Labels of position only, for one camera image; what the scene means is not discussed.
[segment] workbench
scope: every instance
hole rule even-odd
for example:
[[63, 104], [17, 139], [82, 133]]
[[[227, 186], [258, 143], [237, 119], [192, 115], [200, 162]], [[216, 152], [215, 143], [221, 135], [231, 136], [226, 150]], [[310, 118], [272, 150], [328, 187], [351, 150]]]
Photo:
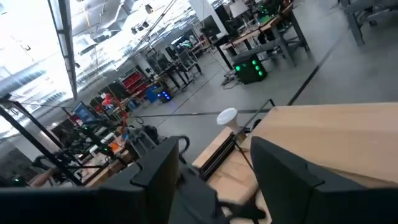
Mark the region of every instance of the workbench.
[[[280, 49], [282, 50], [282, 53], [284, 55], [284, 57], [288, 60], [288, 62], [293, 65], [296, 66], [296, 64], [294, 63], [293, 60], [293, 51], [298, 47], [298, 46], [302, 46], [304, 47], [305, 50], [309, 50], [309, 46], [307, 44], [307, 40], [304, 37], [303, 32], [301, 31], [300, 25], [296, 20], [296, 17], [294, 16], [293, 13], [293, 3], [290, 3], [283, 11], [282, 14], [284, 16], [281, 15], [276, 15], [273, 18], [271, 18], [270, 20], [264, 22], [263, 24], [260, 24], [260, 26], [258, 27], [249, 27], [248, 30], [246, 32], [244, 32], [243, 34], [241, 34], [238, 38], [230, 41], [227, 44], [224, 44], [220, 47], [221, 50], [228, 50], [228, 52], [230, 52], [230, 54], [232, 56], [237, 56], [236, 52], [233, 50], [233, 47], [235, 45], [240, 44], [241, 42], [244, 42], [244, 44], [246, 45], [246, 47], [248, 48], [248, 52], [244, 52], [247, 54], [258, 54], [260, 52], [264, 52], [266, 50], [273, 50], [275, 47], [280, 47]], [[292, 23], [292, 27], [294, 28], [297, 36], [290, 39], [290, 40], [285, 40], [284, 39], [284, 32], [281, 32], [280, 30], [278, 30], [277, 25], [286, 20], [289, 19], [290, 22]], [[271, 30], [275, 40], [272, 41], [268, 41], [266, 44], [260, 45], [258, 47], [256, 47], [255, 49], [258, 49], [257, 51], [255, 51], [255, 49], [252, 48], [251, 44], [249, 43], [249, 39], [253, 38], [253, 37], [257, 37], [261, 32], [265, 32], [267, 30]], [[295, 43], [294, 47], [289, 47], [289, 44], [291, 43]]]
[[[277, 106], [241, 147], [251, 162], [251, 137], [259, 136], [363, 186], [397, 187], [397, 114], [398, 103]], [[225, 128], [193, 165], [203, 165], [230, 132]], [[257, 189], [256, 177], [238, 150], [226, 158], [208, 184], [220, 199], [239, 203]], [[257, 204], [272, 217], [261, 195]]]

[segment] computer tower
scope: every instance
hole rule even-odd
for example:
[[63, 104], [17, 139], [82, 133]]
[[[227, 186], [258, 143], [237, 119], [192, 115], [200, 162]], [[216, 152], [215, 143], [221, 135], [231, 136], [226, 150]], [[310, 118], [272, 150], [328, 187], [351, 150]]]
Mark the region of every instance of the computer tower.
[[238, 80], [243, 84], [259, 82], [267, 76], [267, 71], [256, 54], [242, 57], [236, 56], [234, 58], [234, 68]]

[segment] red object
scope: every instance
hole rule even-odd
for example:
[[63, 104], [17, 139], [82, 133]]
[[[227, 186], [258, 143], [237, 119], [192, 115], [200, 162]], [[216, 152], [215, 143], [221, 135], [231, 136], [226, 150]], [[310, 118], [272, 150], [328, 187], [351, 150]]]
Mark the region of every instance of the red object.
[[122, 83], [126, 90], [138, 98], [145, 97], [145, 91], [148, 89], [148, 85], [144, 81], [145, 76], [141, 72], [133, 72], [131, 75], [126, 77]]
[[112, 96], [109, 93], [105, 94], [105, 99], [104, 99], [104, 101], [102, 101], [102, 105], [103, 106], [113, 105]]

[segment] monitor screen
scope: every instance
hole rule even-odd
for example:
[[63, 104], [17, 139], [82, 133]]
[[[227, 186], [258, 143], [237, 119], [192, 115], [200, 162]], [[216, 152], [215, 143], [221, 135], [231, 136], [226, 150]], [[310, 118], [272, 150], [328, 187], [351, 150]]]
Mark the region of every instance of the monitor screen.
[[87, 108], [87, 106], [80, 102], [77, 104], [73, 112], [80, 118], [83, 123], [94, 121], [95, 115]]
[[219, 33], [221, 33], [218, 28], [216, 22], [213, 19], [213, 16], [208, 16], [203, 20], [203, 28], [204, 32], [208, 37], [213, 37]]

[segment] light wood tabletop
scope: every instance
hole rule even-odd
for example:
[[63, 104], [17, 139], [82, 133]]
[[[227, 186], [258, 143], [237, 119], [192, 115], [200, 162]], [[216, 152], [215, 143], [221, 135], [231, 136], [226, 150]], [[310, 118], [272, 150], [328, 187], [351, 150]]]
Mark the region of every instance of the light wood tabletop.
[[[251, 137], [259, 136], [310, 162], [370, 188], [398, 186], [398, 103], [277, 106], [241, 147], [251, 161]], [[228, 137], [229, 128], [194, 162], [201, 166]], [[243, 203], [257, 188], [256, 177], [233, 151], [208, 180], [220, 199]], [[269, 215], [264, 199], [257, 205]], [[270, 223], [271, 219], [261, 223]]]

